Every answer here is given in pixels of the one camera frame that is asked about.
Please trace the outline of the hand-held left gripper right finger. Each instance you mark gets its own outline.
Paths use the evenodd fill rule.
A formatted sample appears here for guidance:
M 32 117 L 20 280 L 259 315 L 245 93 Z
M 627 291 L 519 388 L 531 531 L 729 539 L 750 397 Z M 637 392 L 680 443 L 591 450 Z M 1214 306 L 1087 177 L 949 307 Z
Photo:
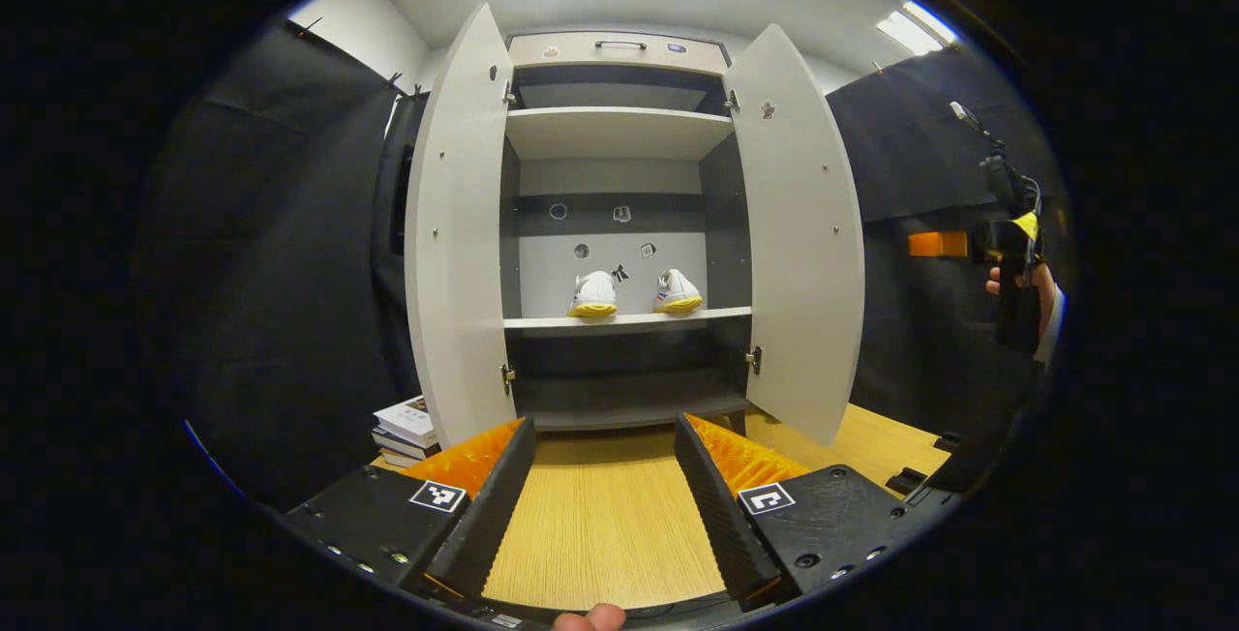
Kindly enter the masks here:
M 935 522 L 924 479 L 897 497 L 855 469 L 788 469 L 781 455 L 711 421 L 676 417 L 674 455 L 724 588 L 743 612 L 841 588 Z

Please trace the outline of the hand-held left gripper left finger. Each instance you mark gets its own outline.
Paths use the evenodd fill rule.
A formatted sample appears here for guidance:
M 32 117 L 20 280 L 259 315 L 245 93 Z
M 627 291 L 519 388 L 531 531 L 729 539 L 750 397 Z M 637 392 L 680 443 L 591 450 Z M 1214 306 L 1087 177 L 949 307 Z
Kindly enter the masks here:
M 534 425 L 518 418 L 411 467 L 356 469 L 282 524 L 384 586 L 478 602 L 535 451 Z

